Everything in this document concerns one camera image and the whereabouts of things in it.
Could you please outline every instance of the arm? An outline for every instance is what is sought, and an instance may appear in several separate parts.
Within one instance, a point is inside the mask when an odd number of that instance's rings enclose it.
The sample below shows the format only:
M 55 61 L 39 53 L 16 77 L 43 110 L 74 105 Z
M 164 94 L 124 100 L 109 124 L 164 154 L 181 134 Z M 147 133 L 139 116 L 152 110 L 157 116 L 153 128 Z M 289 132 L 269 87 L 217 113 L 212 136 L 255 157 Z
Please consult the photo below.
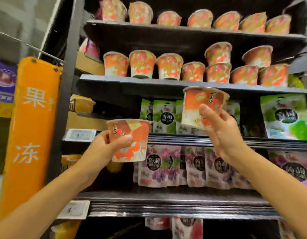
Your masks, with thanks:
M 76 165 L 0 221 L 0 239 L 40 238 L 67 203 L 93 183 L 115 152 L 131 142 L 126 135 L 108 144 L 108 131 L 99 134 Z
M 249 148 L 235 119 L 225 111 L 218 116 L 203 104 L 200 114 L 213 125 L 207 133 L 218 156 L 244 175 L 290 226 L 307 239 L 307 186 Z

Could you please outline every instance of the white price label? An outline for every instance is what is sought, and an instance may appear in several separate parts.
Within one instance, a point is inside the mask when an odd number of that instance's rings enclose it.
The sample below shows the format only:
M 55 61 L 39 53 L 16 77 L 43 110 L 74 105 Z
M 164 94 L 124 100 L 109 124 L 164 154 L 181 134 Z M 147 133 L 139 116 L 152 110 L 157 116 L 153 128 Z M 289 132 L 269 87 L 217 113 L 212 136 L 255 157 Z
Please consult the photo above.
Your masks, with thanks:
M 84 220 L 87 217 L 90 200 L 71 200 L 57 219 Z
M 92 129 L 69 129 L 65 134 L 64 141 L 92 142 L 96 132 Z

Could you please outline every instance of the hand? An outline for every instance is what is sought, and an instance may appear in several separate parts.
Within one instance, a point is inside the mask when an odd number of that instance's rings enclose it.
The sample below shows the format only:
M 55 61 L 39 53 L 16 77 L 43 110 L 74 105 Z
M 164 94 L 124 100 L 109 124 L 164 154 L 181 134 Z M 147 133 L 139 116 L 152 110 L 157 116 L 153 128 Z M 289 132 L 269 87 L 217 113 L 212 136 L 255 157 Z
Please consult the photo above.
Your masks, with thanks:
M 248 148 L 243 141 L 236 120 L 224 110 L 217 115 L 206 104 L 200 105 L 199 112 L 213 126 L 211 131 L 206 131 L 206 134 L 210 137 L 217 155 L 225 162 L 234 165 L 234 158 Z
M 114 154 L 120 149 L 130 146 L 132 136 L 125 135 L 109 143 L 109 131 L 103 131 L 92 141 L 80 160 L 73 166 L 81 173 L 87 174 L 88 182 L 84 187 L 91 185 L 99 172 L 109 163 Z

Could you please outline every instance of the vertical orange sign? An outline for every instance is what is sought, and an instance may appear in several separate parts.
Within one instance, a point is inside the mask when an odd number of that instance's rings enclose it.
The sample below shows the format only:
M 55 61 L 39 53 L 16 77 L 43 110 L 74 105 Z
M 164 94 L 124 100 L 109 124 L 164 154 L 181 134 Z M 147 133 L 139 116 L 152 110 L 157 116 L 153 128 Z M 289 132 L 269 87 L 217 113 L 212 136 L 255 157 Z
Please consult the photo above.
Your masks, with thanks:
M 45 185 L 61 73 L 62 68 L 33 57 L 19 63 L 0 220 Z

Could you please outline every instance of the orange cup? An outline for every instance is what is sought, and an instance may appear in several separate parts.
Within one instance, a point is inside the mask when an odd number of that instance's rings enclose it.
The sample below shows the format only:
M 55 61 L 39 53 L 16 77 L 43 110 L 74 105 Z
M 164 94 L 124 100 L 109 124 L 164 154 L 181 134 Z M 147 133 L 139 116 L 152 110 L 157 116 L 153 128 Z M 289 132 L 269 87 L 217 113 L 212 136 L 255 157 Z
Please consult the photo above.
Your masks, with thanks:
M 104 54 L 105 76 L 127 76 L 129 59 L 118 52 L 107 52 Z
M 205 65 L 201 62 L 190 62 L 182 66 L 181 78 L 185 81 L 203 81 Z
M 174 11 L 166 11 L 159 15 L 157 24 L 164 26 L 180 26 L 181 17 Z
M 129 4 L 128 15 L 131 24 L 149 25 L 153 18 L 153 11 L 147 3 L 136 1 Z
M 229 42 L 212 44 L 204 53 L 208 65 L 231 62 L 232 45 Z
M 192 13 L 188 19 L 188 27 L 211 28 L 213 14 L 210 10 L 200 9 Z
M 288 64 L 277 64 L 261 68 L 259 71 L 260 84 L 263 86 L 287 87 Z
M 135 50 L 129 54 L 132 77 L 152 78 L 156 56 L 147 50 Z
M 267 21 L 265 31 L 267 33 L 289 34 L 291 20 L 291 16 L 287 14 L 276 16 Z
M 266 20 L 266 12 L 252 14 L 240 22 L 240 29 L 250 33 L 264 33 Z
M 113 162 L 137 162 L 146 159 L 149 126 L 151 122 L 141 119 L 116 119 L 107 121 L 109 142 L 124 135 L 132 135 L 133 142 L 122 148 L 112 158 Z
M 239 30 L 241 15 L 236 11 L 226 12 L 214 21 L 214 28 L 229 31 Z
M 205 69 L 207 82 L 229 83 L 232 65 L 230 63 L 219 63 L 210 65 Z
M 257 66 L 259 68 L 271 65 L 271 55 L 273 47 L 269 45 L 258 46 L 247 51 L 242 60 L 246 65 Z
M 217 114 L 220 114 L 223 105 L 230 97 L 221 90 L 201 86 L 188 86 L 183 89 L 183 92 L 184 100 L 181 123 L 202 130 L 209 130 L 212 128 L 212 125 L 199 114 L 199 106 L 206 104 Z
M 102 19 L 104 21 L 124 22 L 127 8 L 120 0 L 102 0 Z
M 176 53 L 164 53 L 157 58 L 159 79 L 180 80 L 183 58 Z
M 231 72 L 233 84 L 257 85 L 257 66 L 244 65 Z

